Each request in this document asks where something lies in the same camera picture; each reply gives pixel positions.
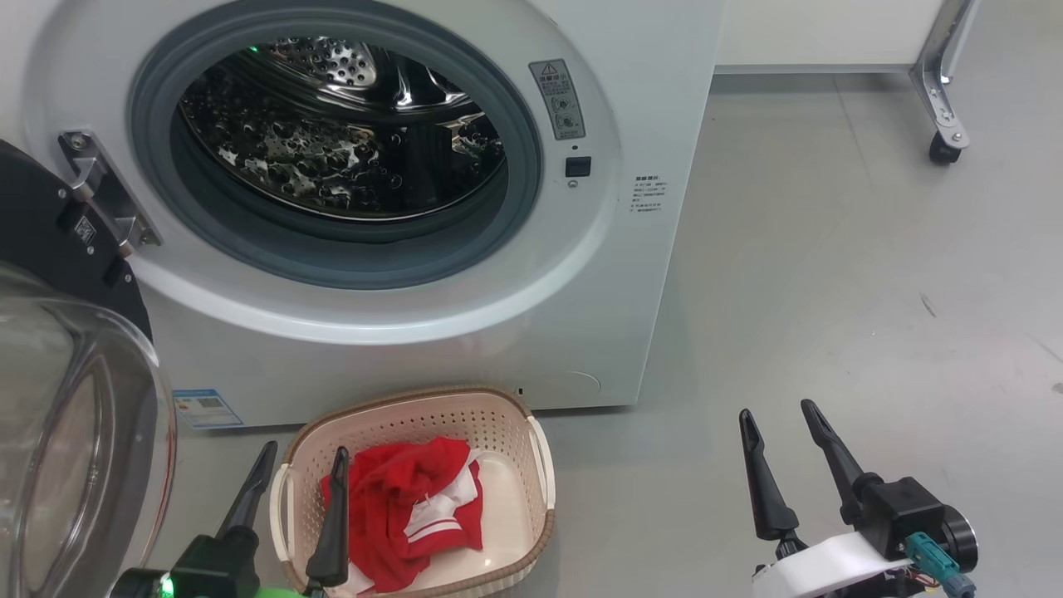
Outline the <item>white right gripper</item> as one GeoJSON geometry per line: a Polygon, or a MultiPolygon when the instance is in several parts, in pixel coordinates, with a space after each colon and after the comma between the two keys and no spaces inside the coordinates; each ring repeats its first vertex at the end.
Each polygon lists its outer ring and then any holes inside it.
{"type": "MultiPolygon", "coordinates": [[[[811,399],[802,399],[802,415],[813,442],[824,452],[840,497],[840,518],[851,526],[865,526],[865,492],[881,484],[877,473],[866,472],[836,433],[811,399]]],[[[797,540],[797,515],[786,505],[781,489],[767,466],[766,443],[750,409],[739,413],[742,454],[756,537],[763,541],[797,540]]],[[[752,576],[752,597],[816,597],[853,586],[873,576],[904,569],[911,560],[890,561],[858,532],[819,542],[812,547],[767,565],[752,576]]]]}

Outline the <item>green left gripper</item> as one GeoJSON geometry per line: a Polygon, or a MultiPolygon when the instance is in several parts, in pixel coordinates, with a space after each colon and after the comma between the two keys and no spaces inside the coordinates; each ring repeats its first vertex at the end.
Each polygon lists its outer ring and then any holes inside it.
{"type": "MultiPolygon", "coordinates": [[[[261,495],[270,485],[277,450],[276,440],[263,445],[229,507],[218,537],[198,535],[167,571],[126,569],[109,588],[109,597],[300,597],[292,590],[261,586],[255,571],[259,539],[251,527],[261,495]]],[[[305,568],[307,588],[333,588],[348,581],[349,473],[349,451],[339,447],[324,479],[326,514],[305,568]]]]}

